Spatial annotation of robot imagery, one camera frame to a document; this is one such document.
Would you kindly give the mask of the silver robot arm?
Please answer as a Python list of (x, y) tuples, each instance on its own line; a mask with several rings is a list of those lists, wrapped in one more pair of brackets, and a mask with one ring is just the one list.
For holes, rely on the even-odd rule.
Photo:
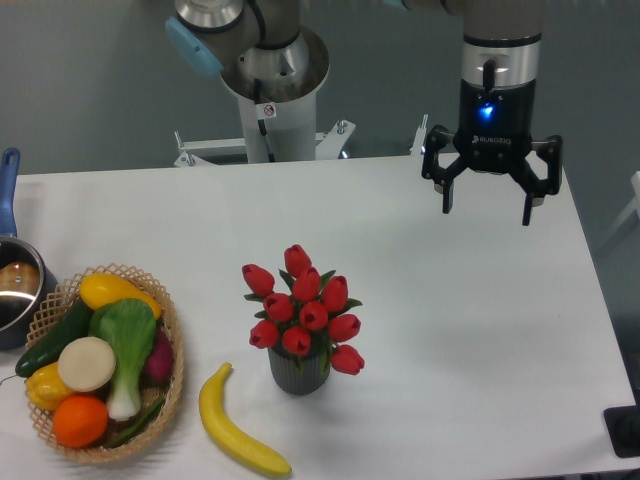
[[(463, 21), (459, 123), (416, 132), (411, 152), (421, 175), (453, 205), (466, 170), (510, 176), (531, 212), (562, 181), (562, 140), (536, 141), (531, 120), (545, 5), (541, 1), (430, 1)], [(328, 50), (300, 21), (296, 1), (179, 1), (166, 34), (204, 76), (220, 77), (238, 101), (252, 163), (337, 157), (351, 133), (339, 122), (316, 133), (316, 94), (329, 72)]]

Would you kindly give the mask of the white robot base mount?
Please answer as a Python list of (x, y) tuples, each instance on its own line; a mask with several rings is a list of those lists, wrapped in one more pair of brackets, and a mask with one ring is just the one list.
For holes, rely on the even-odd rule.
[(328, 131), (319, 131), (314, 92), (279, 103), (259, 103), (242, 96), (236, 99), (243, 136), (185, 142), (175, 132), (176, 167), (206, 166), (232, 160), (257, 164), (346, 157), (345, 146), (355, 133), (356, 124), (339, 119)]

